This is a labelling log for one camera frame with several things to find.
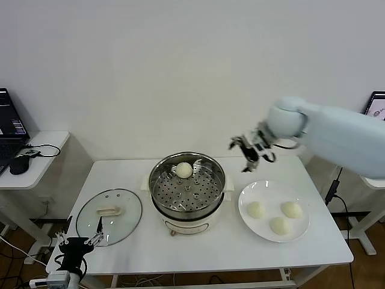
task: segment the robotic arm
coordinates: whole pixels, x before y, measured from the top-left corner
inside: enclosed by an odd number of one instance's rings
[[[336,107],[313,105],[301,98],[281,98],[250,135],[232,138],[247,159],[244,172],[256,169],[259,158],[276,160],[271,146],[280,138],[305,145],[313,154],[361,176],[385,179],[385,123]]]

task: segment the white table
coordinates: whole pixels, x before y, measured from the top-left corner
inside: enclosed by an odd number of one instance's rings
[[[30,133],[30,136],[29,143],[32,145],[50,144],[61,149],[68,140],[69,133],[67,131],[39,131]],[[57,153],[55,148],[50,147],[42,147],[38,148],[38,150],[45,155]],[[0,175],[0,211],[13,223],[34,237],[36,242],[28,252],[30,255],[37,254],[42,247],[55,244],[54,242],[51,244],[51,238],[47,235],[52,224],[45,224],[40,229],[24,215],[17,204],[10,200],[8,194],[10,194],[9,190],[28,190],[35,187],[53,160],[54,158],[37,157],[29,162],[29,169],[21,175],[12,175],[9,167]],[[6,226],[5,230],[2,231],[2,235],[5,235],[7,229]],[[32,263],[33,259],[25,259],[25,264]]]
[[[139,195],[143,216],[136,230],[110,247],[97,247],[85,256],[90,275],[183,273],[281,269],[306,267],[294,281],[251,283],[253,288],[300,286],[327,266],[346,264],[353,255],[343,239],[304,166],[297,157],[280,157],[274,164],[261,162],[254,173],[241,173],[244,158],[217,158],[231,176],[235,192],[224,202],[219,221],[207,232],[197,235],[170,236],[147,193],[140,191],[145,175],[158,160],[97,161],[71,211],[67,236],[77,236],[76,217],[93,196],[110,188],[127,188]],[[310,227],[305,236],[292,243],[273,243],[254,234],[242,221],[238,195],[258,179],[276,180],[295,188],[309,204]],[[56,270],[55,248],[47,272]],[[227,284],[226,288],[251,288]]]
[[[382,179],[368,179],[361,177],[363,182],[373,190],[384,190],[385,180]],[[382,217],[385,216],[385,197],[379,199],[375,206],[371,209],[371,212],[365,216],[360,222],[355,217],[349,217],[349,223],[351,229],[349,230],[349,239],[358,239],[364,248],[366,254],[376,255],[377,251],[374,249],[365,231],[372,225],[377,223]],[[348,231],[341,231],[345,239],[348,238]]]

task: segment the laptop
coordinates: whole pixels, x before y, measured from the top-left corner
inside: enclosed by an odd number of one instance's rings
[[[29,135],[7,89],[0,89],[0,173],[28,142]]]

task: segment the electrical outlet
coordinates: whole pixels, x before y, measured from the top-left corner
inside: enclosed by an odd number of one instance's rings
[[[53,204],[53,203],[55,203],[53,197],[51,197],[51,196],[39,196],[38,199],[43,204]]]

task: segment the glass lid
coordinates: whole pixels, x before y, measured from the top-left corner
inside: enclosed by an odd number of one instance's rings
[[[80,210],[76,220],[78,235],[92,237],[101,216],[104,238],[98,246],[110,246],[135,230],[142,216],[142,204],[135,193],[124,188],[103,191]]]

